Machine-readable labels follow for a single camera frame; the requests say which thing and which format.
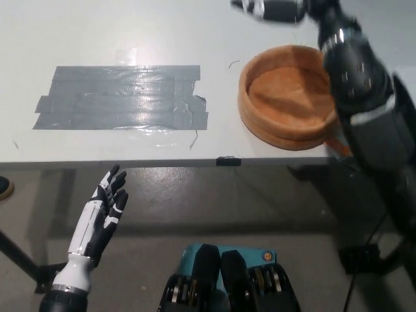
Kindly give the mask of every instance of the wire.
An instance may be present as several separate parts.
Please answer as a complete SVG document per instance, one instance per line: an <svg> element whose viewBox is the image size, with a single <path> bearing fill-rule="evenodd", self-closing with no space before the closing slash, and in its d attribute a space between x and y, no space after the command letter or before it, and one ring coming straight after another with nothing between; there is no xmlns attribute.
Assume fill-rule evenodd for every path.
<svg viewBox="0 0 416 312"><path fill-rule="evenodd" d="M376 224L376 226L374 227L373 231L371 232L369 239L367 239L365 246L368 246L371 243L371 240L373 239L373 237L375 236L375 234L377 233L377 231L380 229L380 227L383 225L385 219L387 218L387 216L389 215L389 213L386 211L382 218L380 219L380 221ZM348 288L348 294L346 294L346 299L345 299L345 304L344 304L344 309L343 312L347 312L348 308L350 307L350 301L351 301L351 296L352 296L352 291L354 290L354 286L356 284L356 276L357 274L354 274L352 276L351 279L351 283L350 283L350 288Z"/></svg>

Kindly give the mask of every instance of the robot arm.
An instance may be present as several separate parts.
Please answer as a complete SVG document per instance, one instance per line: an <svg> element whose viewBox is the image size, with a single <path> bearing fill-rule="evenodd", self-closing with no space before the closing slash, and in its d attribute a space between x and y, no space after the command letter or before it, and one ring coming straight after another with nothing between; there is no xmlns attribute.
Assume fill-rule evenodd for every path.
<svg viewBox="0 0 416 312"><path fill-rule="evenodd" d="M413 246L402 261L416 288L414 266L406 265L415 262L416 109L406 87L388 74L339 0L231 3L258 20L297 24L308 15L317 23L318 46L344 135L358 164L379 188L396 228Z"/></svg>
<svg viewBox="0 0 416 312"><path fill-rule="evenodd" d="M119 190L127 175L116 175L119 169L115 166L107 172L84 206L68 250L68 264L54 279L40 312L86 311L90 273L98 266L129 197Z"/></svg>

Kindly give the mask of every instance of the orange sticker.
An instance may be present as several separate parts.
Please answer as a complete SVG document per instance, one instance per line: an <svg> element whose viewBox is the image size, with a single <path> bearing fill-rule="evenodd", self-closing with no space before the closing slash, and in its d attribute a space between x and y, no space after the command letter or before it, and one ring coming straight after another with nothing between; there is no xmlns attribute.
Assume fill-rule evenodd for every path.
<svg viewBox="0 0 416 312"><path fill-rule="evenodd" d="M263 252L263 256L262 256L263 260L266 262L271 262L273 261L273 253L271 252Z"/></svg>

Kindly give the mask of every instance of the shoe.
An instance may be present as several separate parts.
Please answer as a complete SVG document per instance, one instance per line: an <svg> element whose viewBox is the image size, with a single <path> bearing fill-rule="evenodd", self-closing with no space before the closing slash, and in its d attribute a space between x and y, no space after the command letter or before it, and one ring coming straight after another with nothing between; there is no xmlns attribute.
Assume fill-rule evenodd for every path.
<svg viewBox="0 0 416 312"><path fill-rule="evenodd" d="M10 197L14 192L14 184L0 175L0 201Z"/></svg>

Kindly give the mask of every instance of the white table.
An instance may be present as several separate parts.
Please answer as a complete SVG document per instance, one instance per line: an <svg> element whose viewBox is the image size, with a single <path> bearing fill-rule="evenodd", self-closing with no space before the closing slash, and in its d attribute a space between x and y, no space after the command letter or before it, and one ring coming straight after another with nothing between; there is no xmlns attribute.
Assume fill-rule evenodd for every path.
<svg viewBox="0 0 416 312"><path fill-rule="evenodd" d="M348 0L389 69L412 66L416 1ZM317 46L317 28L265 25L228 0L2 0L0 10L0 166L77 168L203 166L233 156L242 164L314 164L324 146L284 151L255 138L241 122L237 85L243 66L274 46ZM205 97L208 130L144 135L138 130L32 130L39 97L56 66L126 64L201 66L195 94Z"/></svg>

